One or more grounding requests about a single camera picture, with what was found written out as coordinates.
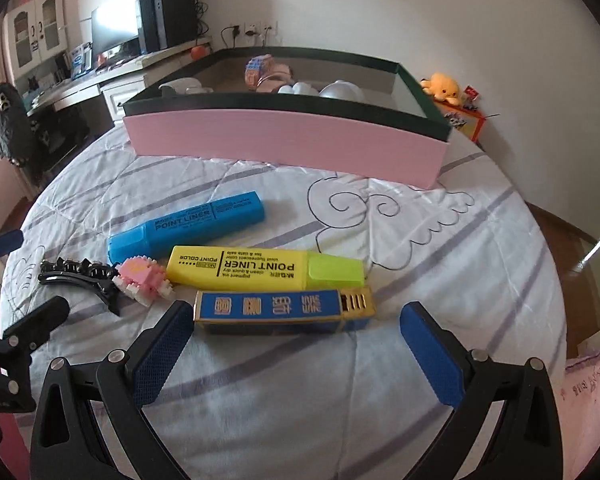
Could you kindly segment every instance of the yellow highlighter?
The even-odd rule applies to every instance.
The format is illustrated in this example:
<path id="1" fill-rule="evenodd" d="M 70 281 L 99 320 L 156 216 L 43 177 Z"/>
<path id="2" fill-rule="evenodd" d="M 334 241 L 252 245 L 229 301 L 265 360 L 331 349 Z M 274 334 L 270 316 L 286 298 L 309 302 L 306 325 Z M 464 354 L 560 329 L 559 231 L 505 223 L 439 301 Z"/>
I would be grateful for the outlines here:
<path id="1" fill-rule="evenodd" d="M 276 292 L 360 287 L 360 260 L 312 251 L 176 246 L 167 278 L 201 290 Z"/>

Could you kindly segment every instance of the pink box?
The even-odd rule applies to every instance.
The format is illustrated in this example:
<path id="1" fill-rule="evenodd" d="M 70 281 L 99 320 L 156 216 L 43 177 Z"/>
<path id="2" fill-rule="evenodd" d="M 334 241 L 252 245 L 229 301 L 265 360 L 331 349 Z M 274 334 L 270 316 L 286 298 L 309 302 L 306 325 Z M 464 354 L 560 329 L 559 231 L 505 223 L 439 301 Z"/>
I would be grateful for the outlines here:
<path id="1" fill-rule="evenodd" d="M 336 78 L 355 83 L 368 103 L 247 91 L 246 62 L 267 52 L 314 88 Z M 158 86 L 181 77 L 214 92 L 162 97 Z M 303 48 L 221 50 L 138 94 L 125 113 L 138 155 L 258 160 L 423 188 L 436 181 L 450 131 L 400 65 Z"/>

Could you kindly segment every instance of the wooden floor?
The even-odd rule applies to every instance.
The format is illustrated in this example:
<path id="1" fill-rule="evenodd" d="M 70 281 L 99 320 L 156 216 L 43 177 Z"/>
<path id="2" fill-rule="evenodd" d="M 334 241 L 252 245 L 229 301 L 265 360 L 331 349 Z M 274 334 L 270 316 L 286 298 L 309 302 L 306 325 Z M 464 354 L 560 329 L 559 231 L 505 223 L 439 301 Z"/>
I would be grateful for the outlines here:
<path id="1" fill-rule="evenodd" d="M 13 208 L 13 211 L 9 213 L 7 219 L 2 224 L 0 229 L 0 234 L 8 233 L 9 231 L 13 231 L 14 229 L 20 229 L 22 227 L 22 223 L 24 219 L 27 217 L 27 213 L 29 209 L 33 206 L 33 202 L 27 200 L 26 198 L 21 199 L 16 207 Z"/>
<path id="2" fill-rule="evenodd" d="M 567 357 L 577 357 L 577 345 L 600 330 L 600 298 L 589 267 L 571 269 L 585 256 L 580 237 L 560 222 L 532 208 L 554 257 L 567 316 Z"/>

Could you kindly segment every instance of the highlighter cap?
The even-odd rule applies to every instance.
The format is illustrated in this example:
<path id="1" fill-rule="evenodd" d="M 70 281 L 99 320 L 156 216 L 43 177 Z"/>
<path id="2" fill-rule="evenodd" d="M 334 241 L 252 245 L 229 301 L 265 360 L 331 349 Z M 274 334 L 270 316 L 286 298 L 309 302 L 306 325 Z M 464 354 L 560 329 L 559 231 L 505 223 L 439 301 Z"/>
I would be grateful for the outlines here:
<path id="1" fill-rule="evenodd" d="M 151 255 L 151 248 L 144 232 L 144 224 L 113 235 L 109 239 L 109 261 L 112 264 L 123 263 L 130 254 L 134 256 Z"/>
<path id="2" fill-rule="evenodd" d="M 361 260 L 309 251 L 306 262 L 306 289 L 360 287 L 365 285 Z"/>

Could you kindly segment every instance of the orange ball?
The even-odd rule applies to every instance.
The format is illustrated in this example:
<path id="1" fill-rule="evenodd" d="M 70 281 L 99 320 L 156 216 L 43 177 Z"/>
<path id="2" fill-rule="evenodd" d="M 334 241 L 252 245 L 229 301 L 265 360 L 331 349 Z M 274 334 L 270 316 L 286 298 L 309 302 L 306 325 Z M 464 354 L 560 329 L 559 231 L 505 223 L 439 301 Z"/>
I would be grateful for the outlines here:
<path id="1" fill-rule="evenodd" d="M 198 45 L 191 49 L 191 59 L 197 61 L 206 56 L 206 46 Z"/>

